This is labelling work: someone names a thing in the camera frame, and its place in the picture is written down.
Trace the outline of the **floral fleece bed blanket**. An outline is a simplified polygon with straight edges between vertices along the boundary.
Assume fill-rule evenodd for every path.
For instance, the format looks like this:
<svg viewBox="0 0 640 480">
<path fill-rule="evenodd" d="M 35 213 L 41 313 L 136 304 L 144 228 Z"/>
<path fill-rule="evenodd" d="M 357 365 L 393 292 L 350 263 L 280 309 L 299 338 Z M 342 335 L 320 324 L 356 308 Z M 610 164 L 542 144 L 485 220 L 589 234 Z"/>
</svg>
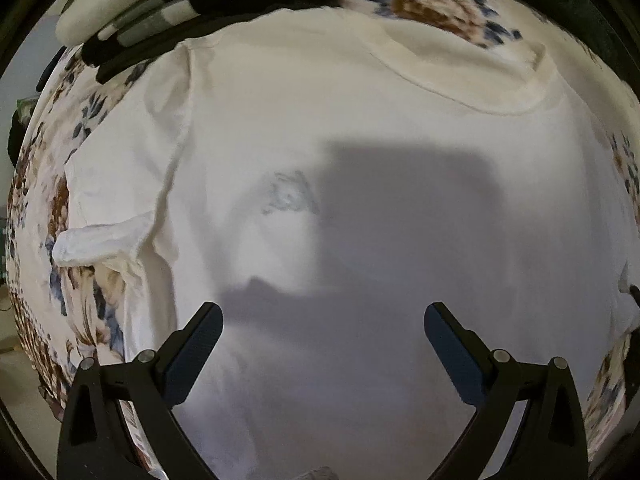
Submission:
<svg viewBox="0 0 640 480">
<path fill-rule="evenodd" d="M 61 14 L 72 1 L 60 1 Z M 336 0 L 308 10 L 324 8 L 432 26 L 485 50 L 520 40 L 529 20 L 562 35 L 594 63 L 591 78 L 608 98 L 614 118 L 623 122 L 622 131 L 612 140 L 612 156 L 620 166 L 639 236 L 639 101 L 579 40 L 515 0 Z M 307 11 L 279 9 L 258 18 L 282 10 Z M 175 47 L 214 33 L 183 39 Z M 8 200 L 8 284 L 17 331 L 39 376 L 41 394 L 54 414 L 64 410 L 82 359 L 91 356 L 104 364 L 131 359 L 125 356 L 117 319 L 125 298 L 122 277 L 106 266 L 60 266 L 54 261 L 53 248 L 68 227 L 70 211 L 65 167 L 150 65 L 175 49 L 100 84 L 98 70 L 82 62 L 81 46 L 63 46 L 63 56 L 44 86 L 18 152 Z M 628 287 L 638 281 L 639 266 L 624 269 L 618 290 L 632 300 Z M 623 362 L 633 330 L 614 341 L 590 393 L 578 393 L 590 456 L 604 450 L 606 439 L 623 416 Z"/>
</svg>

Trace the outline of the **black striped folded garment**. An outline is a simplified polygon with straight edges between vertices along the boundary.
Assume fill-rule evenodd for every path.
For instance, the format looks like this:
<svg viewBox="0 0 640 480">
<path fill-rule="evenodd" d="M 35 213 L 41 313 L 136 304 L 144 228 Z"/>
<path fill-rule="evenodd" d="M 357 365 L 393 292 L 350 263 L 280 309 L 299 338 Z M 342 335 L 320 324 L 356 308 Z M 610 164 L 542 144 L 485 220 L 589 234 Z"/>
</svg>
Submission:
<svg viewBox="0 0 640 480">
<path fill-rule="evenodd" d="M 138 0 L 110 18 L 81 46 L 80 58 L 105 84 L 127 68 L 157 58 L 189 37 L 216 32 L 279 9 L 309 9 L 333 0 Z"/>
</svg>

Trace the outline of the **white t-shirt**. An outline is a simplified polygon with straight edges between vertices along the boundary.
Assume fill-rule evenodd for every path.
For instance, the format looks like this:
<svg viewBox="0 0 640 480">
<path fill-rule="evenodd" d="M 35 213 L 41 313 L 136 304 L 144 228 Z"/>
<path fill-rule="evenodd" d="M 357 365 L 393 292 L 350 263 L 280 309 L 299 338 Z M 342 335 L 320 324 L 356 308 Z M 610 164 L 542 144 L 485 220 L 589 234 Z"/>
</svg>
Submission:
<svg viewBox="0 0 640 480">
<path fill-rule="evenodd" d="M 422 328 L 567 359 L 590 393 L 639 310 L 639 237 L 594 63 L 529 20 L 282 10 L 152 63 L 65 167 L 60 266 L 125 283 L 127 358 L 206 301 L 224 332 L 178 419 L 223 479 L 421 479 L 469 412 Z"/>
</svg>

